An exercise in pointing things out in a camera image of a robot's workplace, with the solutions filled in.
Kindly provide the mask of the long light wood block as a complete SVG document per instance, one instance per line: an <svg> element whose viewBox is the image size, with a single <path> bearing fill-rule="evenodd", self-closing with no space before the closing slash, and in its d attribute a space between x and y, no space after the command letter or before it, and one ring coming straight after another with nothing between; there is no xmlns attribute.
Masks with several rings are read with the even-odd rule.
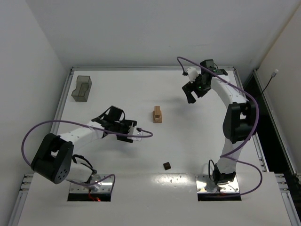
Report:
<svg viewBox="0 0 301 226"><path fill-rule="evenodd" d="M161 117L160 106L154 106L153 118L158 120Z"/></svg>

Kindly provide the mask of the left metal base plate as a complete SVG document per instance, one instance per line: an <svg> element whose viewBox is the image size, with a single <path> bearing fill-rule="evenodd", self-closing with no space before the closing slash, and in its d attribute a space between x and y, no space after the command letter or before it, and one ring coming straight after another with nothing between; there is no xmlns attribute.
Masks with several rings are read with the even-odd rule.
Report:
<svg viewBox="0 0 301 226"><path fill-rule="evenodd" d="M70 184L69 193L70 194L87 194L89 190L91 190L92 194L109 194L112 191L114 176L110 176L107 179L105 174L94 174L91 179L90 183L98 182L92 186L80 186L77 184Z"/></svg>

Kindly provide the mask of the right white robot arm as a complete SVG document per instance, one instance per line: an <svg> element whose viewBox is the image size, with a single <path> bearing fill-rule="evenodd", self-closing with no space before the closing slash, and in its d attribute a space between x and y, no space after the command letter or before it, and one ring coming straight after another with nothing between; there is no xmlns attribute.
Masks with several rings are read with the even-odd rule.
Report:
<svg viewBox="0 0 301 226"><path fill-rule="evenodd" d="M213 90L227 108L222 124L225 143L218 162L214 165L211 179L216 185L232 182L236 176L236 165L243 146L255 133L259 120L259 107L254 98L247 99L242 89L232 84L229 74L216 67L212 59L199 64L200 72L194 67L183 69L189 78L183 87L190 104Z"/></svg>

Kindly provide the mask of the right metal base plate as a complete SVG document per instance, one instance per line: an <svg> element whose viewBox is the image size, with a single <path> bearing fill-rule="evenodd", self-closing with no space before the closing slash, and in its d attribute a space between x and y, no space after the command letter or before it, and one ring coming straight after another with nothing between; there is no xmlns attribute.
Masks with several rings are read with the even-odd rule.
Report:
<svg viewBox="0 0 301 226"><path fill-rule="evenodd" d="M209 178L208 174L196 175L196 187L198 194L239 194L240 189L238 185L237 176L234 177L233 181L226 183L215 184Z"/></svg>

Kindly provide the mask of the metal base plate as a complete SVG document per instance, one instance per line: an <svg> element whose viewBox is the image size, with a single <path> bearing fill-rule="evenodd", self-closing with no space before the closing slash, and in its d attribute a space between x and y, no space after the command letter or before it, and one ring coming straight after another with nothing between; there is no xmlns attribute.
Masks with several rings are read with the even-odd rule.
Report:
<svg viewBox="0 0 301 226"><path fill-rule="evenodd" d="M238 185L237 176L234 177L233 181L226 183L215 184L209 178L208 174L196 175L196 187L198 194L239 194L240 189Z"/></svg>
<svg viewBox="0 0 301 226"><path fill-rule="evenodd" d="M80 186L77 184L70 184L69 193L70 194L87 194L89 190L91 190L92 194L109 194L112 191L114 176L110 176L107 179L105 174L94 174L91 179L90 183L98 182L92 186Z"/></svg>

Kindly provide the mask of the clear plastic bin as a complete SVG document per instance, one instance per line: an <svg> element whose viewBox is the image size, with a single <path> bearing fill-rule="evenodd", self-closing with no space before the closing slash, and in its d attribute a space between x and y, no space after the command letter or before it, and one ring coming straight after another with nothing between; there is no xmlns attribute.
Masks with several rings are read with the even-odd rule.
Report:
<svg viewBox="0 0 301 226"><path fill-rule="evenodd" d="M91 77L79 75L76 79L76 88L71 93L71 96L76 102L87 102L91 87Z"/></svg>

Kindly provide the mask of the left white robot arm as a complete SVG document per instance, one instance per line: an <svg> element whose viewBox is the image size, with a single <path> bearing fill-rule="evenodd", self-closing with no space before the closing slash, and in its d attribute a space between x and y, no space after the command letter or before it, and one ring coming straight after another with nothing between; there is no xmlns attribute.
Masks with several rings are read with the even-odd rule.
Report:
<svg viewBox="0 0 301 226"><path fill-rule="evenodd" d="M47 134L31 162L31 169L54 184L68 180L78 185L88 185L97 171L89 163L75 162L76 157L82 157L76 152L107 135L115 135L119 141L132 143L131 136L135 134L136 126L137 121L125 119L122 109L111 106L73 131L60 135Z"/></svg>

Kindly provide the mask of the small dark wood cube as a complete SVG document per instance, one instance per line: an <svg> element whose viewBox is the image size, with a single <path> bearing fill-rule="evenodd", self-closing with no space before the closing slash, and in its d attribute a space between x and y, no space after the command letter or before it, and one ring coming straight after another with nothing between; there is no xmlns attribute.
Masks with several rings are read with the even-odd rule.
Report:
<svg viewBox="0 0 301 226"><path fill-rule="evenodd" d="M171 165L170 165L169 162L165 162L165 163L163 164L163 167L164 167L165 170L171 169Z"/></svg>

